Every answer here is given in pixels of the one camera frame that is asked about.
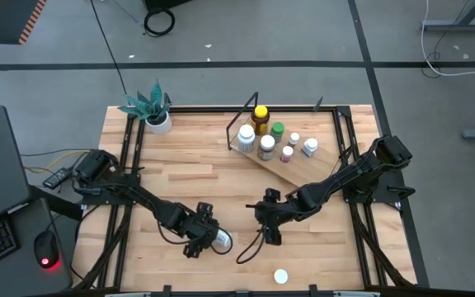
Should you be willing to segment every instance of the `succulent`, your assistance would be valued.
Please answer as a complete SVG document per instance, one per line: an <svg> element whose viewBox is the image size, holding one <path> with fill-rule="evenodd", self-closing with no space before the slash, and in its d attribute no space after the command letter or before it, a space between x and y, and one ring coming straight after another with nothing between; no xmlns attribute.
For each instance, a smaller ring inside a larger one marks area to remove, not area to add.
<svg viewBox="0 0 475 297"><path fill-rule="evenodd" d="M172 104L168 94L164 93L164 104L162 104L162 90L158 80L150 92L149 100L140 92L137 98L125 95L129 106L120 106L119 109L125 113L135 115L140 120L148 120L155 124L160 124L166 119L166 112Z"/></svg>

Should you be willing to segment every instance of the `yellow bottle cap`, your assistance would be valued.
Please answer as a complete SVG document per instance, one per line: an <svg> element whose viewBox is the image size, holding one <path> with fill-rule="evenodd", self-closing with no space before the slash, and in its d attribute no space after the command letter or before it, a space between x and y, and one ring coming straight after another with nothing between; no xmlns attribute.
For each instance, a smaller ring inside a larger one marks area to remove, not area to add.
<svg viewBox="0 0 475 297"><path fill-rule="evenodd" d="M254 115L260 119L267 116L267 107L266 106L256 106L254 109Z"/></svg>

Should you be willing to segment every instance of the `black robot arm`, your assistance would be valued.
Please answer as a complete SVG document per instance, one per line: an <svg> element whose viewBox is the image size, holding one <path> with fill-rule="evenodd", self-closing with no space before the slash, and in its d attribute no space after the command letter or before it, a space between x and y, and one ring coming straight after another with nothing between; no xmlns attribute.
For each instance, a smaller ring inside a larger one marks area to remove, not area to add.
<svg viewBox="0 0 475 297"><path fill-rule="evenodd" d="M257 221L265 226L266 243L281 245L279 226L316 214L336 191L349 187L358 196L371 196L386 171L404 168L412 155L396 136L376 139L369 150L353 163L320 182L299 187L279 202L280 192L267 189L263 201L247 207L255 209ZM407 188L410 194L413 189Z"/></svg>
<svg viewBox="0 0 475 297"><path fill-rule="evenodd" d="M129 175L119 171L116 157L106 151L91 151L75 169L75 176L80 186L76 191L80 194L113 195L135 201L152 211L159 232L162 226L181 238L186 236L189 239L183 251L187 257L199 257L216 238L224 241L228 236L212 217L211 204L200 202L195 212L181 203L158 198L141 187L138 181L134 182Z"/></svg>

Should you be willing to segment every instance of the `green bottle cap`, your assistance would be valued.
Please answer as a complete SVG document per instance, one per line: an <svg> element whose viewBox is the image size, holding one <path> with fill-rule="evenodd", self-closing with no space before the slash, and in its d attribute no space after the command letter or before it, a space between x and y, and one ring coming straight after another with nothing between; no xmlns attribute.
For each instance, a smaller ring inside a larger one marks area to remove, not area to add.
<svg viewBox="0 0 475 297"><path fill-rule="evenodd" d="M274 135L282 135L284 133L284 124L281 122L275 122L270 129L270 133Z"/></svg>

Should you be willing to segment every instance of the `potted plant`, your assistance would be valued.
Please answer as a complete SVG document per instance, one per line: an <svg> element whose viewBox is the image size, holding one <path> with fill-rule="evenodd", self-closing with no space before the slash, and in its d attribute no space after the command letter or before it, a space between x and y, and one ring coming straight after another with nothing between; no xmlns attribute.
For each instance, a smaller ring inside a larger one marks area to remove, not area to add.
<svg viewBox="0 0 475 297"><path fill-rule="evenodd" d="M158 81L150 92L149 100L140 92L137 92L136 99L130 95L125 97L129 106L121 106L119 109L137 116L140 120L146 120L146 124L154 134L166 134L172 129L172 118L168 113L172 103L168 94L164 93L162 104L162 91Z"/></svg>

